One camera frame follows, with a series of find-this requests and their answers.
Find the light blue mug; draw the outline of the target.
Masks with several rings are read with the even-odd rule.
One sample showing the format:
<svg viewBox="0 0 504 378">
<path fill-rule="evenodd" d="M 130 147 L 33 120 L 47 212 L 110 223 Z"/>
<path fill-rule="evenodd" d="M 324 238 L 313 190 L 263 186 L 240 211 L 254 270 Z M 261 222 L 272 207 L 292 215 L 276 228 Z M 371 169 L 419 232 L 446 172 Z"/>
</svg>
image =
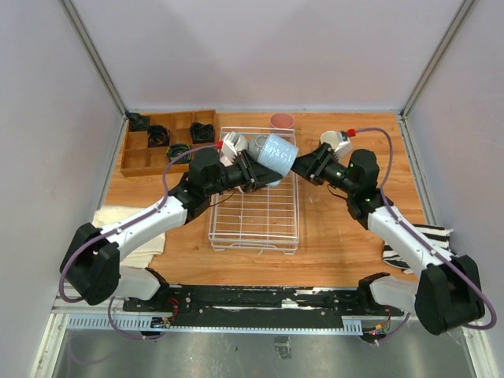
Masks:
<svg viewBox="0 0 504 378">
<path fill-rule="evenodd" d="M 258 155 L 257 162 L 281 175 L 280 180 L 269 183 L 275 187 L 288 175 L 298 156 L 298 147 L 277 134 L 269 134 Z"/>
</svg>

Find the grey-green speckled mug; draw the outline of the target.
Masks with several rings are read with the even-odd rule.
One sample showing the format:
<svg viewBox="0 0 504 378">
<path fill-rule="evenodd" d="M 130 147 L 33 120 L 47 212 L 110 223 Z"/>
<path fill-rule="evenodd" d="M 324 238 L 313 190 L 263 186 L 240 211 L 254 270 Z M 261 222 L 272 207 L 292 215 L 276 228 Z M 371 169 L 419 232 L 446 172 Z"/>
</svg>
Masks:
<svg viewBox="0 0 504 378">
<path fill-rule="evenodd" d="M 249 141 L 247 152 L 254 160 L 259 158 L 259 155 L 268 141 L 268 138 L 269 135 L 256 135 L 251 141 Z"/>
</svg>

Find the pink tumbler cup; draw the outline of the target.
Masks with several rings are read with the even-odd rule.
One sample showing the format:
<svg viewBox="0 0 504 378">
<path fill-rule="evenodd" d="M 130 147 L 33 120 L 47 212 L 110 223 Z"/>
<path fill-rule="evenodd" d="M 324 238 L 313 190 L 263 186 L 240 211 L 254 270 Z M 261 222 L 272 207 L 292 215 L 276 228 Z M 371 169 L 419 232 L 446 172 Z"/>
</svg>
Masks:
<svg viewBox="0 0 504 378">
<path fill-rule="evenodd" d="M 295 119 L 288 113 L 275 113 L 269 119 L 270 133 L 267 140 L 283 139 L 295 145 Z"/>
</svg>

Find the black mug white inside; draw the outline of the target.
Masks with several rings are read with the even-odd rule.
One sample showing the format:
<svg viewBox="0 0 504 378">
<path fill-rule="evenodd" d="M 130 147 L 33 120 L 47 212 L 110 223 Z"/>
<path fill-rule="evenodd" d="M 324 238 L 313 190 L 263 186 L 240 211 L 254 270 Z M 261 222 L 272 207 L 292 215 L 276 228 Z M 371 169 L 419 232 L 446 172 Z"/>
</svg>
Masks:
<svg viewBox="0 0 504 378">
<path fill-rule="evenodd" d="M 327 143 L 333 150 L 333 143 L 335 142 L 335 132 L 336 131 L 326 131 L 320 136 L 320 143 Z"/>
</svg>

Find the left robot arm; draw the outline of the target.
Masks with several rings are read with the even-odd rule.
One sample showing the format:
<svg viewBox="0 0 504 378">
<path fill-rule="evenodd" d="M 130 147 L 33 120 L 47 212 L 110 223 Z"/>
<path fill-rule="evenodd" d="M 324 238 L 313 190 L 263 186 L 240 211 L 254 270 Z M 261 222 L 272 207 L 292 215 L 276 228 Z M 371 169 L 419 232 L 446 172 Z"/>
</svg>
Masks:
<svg viewBox="0 0 504 378">
<path fill-rule="evenodd" d="M 149 310 L 164 309 L 169 293 L 162 278 L 149 269 L 121 262 L 153 238 L 189 224 L 204 213 L 215 194 L 241 187 L 256 191 L 282 179 L 282 174 L 261 165 L 246 151 L 224 165 L 211 147 L 198 148 L 188 170 L 173 189 L 131 217 L 96 228 L 87 223 L 74 235 L 60 267 L 60 297 L 90 306 L 114 296 L 140 299 Z"/>
</svg>

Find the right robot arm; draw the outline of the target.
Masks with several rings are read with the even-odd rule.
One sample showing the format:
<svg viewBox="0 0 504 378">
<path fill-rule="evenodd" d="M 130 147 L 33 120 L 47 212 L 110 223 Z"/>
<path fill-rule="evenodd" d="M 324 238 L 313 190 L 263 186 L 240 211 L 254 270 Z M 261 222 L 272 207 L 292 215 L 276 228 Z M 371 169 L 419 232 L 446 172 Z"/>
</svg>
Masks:
<svg viewBox="0 0 504 378">
<path fill-rule="evenodd" d="M 380 168 L 372 151 L 354 151 L 344 166 L 324 143 L 314 152 L 297 157 L 291 169 L 314 185 L 328 183 L 346 193 L 352 218 L 378 235 L 419 279 L 413 284 L 381 272 L 360 280 L 356 297 L 360 311 L 373 315 L 384 306 L 395 307 L 416 315 L 433 335 L 467 326 L 484 316 L 475 261 L 436 246 L 400 215 L 378 188 Z"/>
</svg>

